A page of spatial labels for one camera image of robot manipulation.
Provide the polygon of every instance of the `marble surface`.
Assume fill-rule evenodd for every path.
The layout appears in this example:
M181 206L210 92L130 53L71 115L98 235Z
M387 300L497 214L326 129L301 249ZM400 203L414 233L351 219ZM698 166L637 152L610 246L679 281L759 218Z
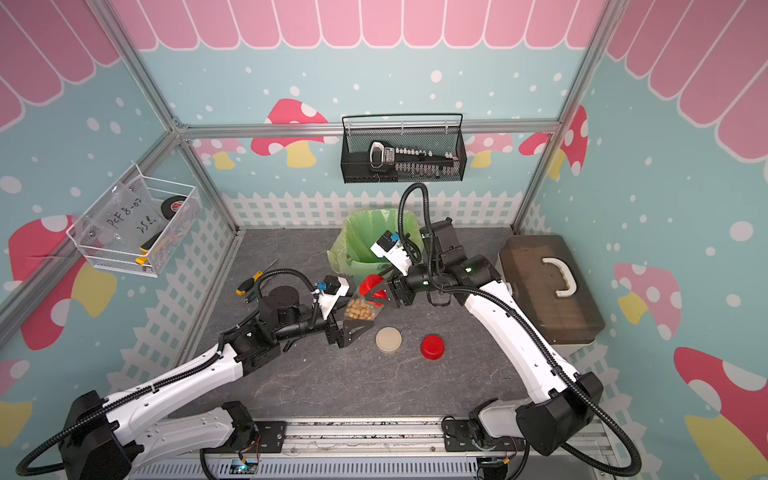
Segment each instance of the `marble surface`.
M493 263L511 235L507 228L456 229L469 256L486 255ZM251 310L235 294L237 285L259 268L279 259L277 267L304 272L312 281L332 273L326 257L339 230L246 230L213 314L203 330L198 352L215 344L217 333L239 322ZM290 276L279 285L299 290L311 304L306 287ZM402 346L393 354L376 347L376 332L393 326ZM421 341L434 333L445 342L445 355L427 360ZM173 416L192 415L230 400L240 400L255 418L297 416L466 415L493 397L519 399L525 387L506 356L482 324L454 300L435 308L424 293L410 307L385 308L376 325L351 346L328 345L324 335L299 340L266 366L201 396Z

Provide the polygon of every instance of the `white handle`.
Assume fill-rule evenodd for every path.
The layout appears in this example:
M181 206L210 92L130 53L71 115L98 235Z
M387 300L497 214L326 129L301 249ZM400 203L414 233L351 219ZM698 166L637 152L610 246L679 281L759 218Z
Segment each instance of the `white handle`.
M563 276L563 280L565 280L565 286L567 290L555 290L555 295L559 296L560 298L565 298L576 293L576 279L574 278L573 273L571 273L571 269L568 268L568 265L566 265L563 260L560 260L559 258L546 257L542 258L541 262L555 265L558 269L560 269L560 274Z

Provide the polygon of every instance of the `metal wire basket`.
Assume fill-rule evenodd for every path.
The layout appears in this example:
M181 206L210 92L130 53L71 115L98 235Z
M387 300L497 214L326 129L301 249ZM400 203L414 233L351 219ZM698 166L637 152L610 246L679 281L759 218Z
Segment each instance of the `metal wire basket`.
M126 171L123 177L126 176L129 180L124 182L125 186L137 194L142 193L146 197L151 197L158 209L167 198L176 195L183 195L187 198L160 233L160 236L154 241L149 251L137 253L114 236L103 235L99 226L88 221L89 218L94 218L100 209L108 205L107 192L104 192L67 229L67 236L80 250L83 257L95 268L157 277L166 267L174 251L181 244L184 236L187 235L202 211L203 204L200 201L200 192L193 185L146 177L136 164ZM104 238L109 238L111 241L104 244Z
M344 183L463 179L467 153L462 119L461 114L343 117Z

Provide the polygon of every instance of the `green trash bag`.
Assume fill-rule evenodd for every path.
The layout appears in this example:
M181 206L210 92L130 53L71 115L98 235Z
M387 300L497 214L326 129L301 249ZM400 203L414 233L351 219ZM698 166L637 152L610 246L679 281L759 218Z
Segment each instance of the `green trash bag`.
M419 224L413 212L405 212L402 228L411 234L411 240L419 249L423 249ZM389 261L374 255L371 245L387 230L397 232L397 209L365 210L347 217L341 233L328 250L331 269L339 275L353 275L357 283L384 270L390 265Z

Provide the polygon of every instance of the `peanuts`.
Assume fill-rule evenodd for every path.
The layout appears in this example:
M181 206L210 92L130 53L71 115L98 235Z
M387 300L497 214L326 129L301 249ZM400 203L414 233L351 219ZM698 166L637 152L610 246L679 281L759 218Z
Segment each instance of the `peanuts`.
M376 310L362 298L355 298L349 301L344 316L354 320L373 320Z

